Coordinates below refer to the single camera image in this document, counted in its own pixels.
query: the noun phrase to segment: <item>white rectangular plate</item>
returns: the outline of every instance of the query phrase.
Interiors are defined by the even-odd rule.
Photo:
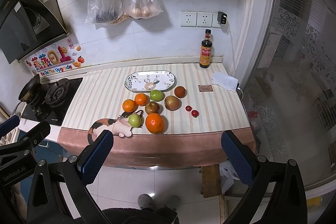
[[[125,87],[134,92],[167,90],[175,83],[175,76],[167,70],[138,71],[127,76]]]

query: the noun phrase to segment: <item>green fruit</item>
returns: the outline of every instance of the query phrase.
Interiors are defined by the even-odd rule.
[[[161,90],[152,90],[151,93],[149,93],[151,100],[158,102],[161,101],[163,98],[163,93]]]
[[[139,127],[141,124],[141,117],[138,114],[133,113],[128,117],[128,122],[132,127]]]

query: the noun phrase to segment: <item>large orange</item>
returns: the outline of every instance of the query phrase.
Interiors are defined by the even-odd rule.
[[[148,114],[145,124],[148,131],[153,134],[161,134],[165,127],[163,118],[157,113]]]
[[[137,105],[131,99],[127,99],[123,102],[123,110],[125,112],[131,113],[135,110],[136,107],[137,107]]]
[[[138,106],[144,106],[147,104],[148,97],[145,93],[139,93],[135,96],[134,101]]]

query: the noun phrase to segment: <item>bottle label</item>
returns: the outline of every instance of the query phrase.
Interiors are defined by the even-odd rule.
[[[209,65],[210,55],[211,55],[211,48],[201,46],[201,59],[199,62],[205,66]]]

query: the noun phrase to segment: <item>wok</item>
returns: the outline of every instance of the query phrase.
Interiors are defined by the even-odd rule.
[[[25,86],[23,87],[23,89],[21,90],[20,94],[19,94],[19,103],[16,105],[16,107],[14,108],[11,116],[13,116],[19,106],[19,104],[21,104],[21,102],[28,102],[33,95],[36,93],[36,91],[38,91],[41,88],[41,79],[40,79],[40,75],[34,75],[27,84],[25,84]]]

